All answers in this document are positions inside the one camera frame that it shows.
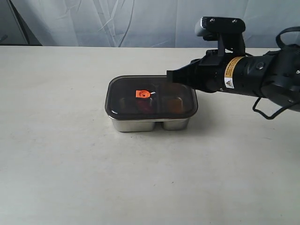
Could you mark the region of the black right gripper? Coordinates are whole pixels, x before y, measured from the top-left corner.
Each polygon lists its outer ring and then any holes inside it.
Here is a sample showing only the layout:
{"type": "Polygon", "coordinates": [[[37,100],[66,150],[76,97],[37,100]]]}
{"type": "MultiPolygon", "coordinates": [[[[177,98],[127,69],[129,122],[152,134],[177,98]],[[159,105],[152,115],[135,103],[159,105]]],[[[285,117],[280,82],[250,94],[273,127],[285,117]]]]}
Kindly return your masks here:
{"type": "Polygon", "coordinates": [[[168,70],[169,82],[180,83],[194,90],[214,93],[225,90],[224,74],[229,61],[237,54],[225,52],[218,55],[218,50],[207,50],[201,59],[192,60],[188,65],[176,70],[168,70]]]}

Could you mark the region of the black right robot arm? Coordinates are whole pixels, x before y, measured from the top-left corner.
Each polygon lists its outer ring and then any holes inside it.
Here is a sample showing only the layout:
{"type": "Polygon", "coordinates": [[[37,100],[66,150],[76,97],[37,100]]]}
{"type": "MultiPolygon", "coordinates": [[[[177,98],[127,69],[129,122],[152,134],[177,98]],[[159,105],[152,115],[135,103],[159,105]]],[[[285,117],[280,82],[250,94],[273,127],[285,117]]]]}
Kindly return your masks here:
{"type": "Polygon", "coordinates": [[[222,91],[267,98],[279,106],[300,110],[300,61],[289,51],[269,51],[262,56],[239,56],[207,50],[201,59],[166,72],[167,80],[206,93],[222,91]]]}

